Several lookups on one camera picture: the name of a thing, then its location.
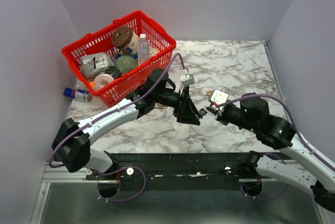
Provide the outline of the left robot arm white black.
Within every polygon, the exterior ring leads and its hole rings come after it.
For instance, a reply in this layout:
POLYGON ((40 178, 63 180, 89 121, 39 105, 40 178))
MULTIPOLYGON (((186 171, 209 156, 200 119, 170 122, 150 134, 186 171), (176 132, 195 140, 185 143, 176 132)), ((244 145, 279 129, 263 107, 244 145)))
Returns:
POLYGON ((52 156, 70 173, 87 168, 106 180, 113 178, 115 159, 107 151, 92 149, 91 145, 115 128, 148 114, 156 104, 172 108, 178 123, 198 126, 202 116, 189 95, 189 87, 194 83, 191 74, 182 75, 177 92, 166 70, 153 70, 143 85, 115 106, 78 122, 66 119, 52 144, 52 156))

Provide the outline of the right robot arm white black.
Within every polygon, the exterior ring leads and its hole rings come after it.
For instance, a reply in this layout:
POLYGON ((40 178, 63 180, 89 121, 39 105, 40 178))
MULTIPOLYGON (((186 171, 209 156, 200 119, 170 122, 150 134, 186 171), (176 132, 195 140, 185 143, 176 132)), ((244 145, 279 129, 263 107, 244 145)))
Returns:
POLYGON ((236 107, 235 100, 229 100, 228 94, 216 89, 209 97, 208 110, 218 122, 254 133, 262 144, 290 157, 302 169, 250 151, 238 166, 239 173, 248 178, 270 177, 297 187, 312 194, 319 206, 334 212, 334 162, 306 140, 294 120, 271 115, 268 97, 266 94, 245 94, 237 100, 240 106, 236 107))

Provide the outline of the key with robot keychain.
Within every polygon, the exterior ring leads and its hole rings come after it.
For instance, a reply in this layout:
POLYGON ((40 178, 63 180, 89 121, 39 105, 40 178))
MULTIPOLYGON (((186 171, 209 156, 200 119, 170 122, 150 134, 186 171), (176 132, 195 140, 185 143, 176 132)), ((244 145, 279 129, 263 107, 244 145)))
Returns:
POLYGON ((202 119, 204 116, 206 116, 208 113, 207 109, 206 108, 201 108, 199 111, 198 111, 198 118, 199 119, 202 119))

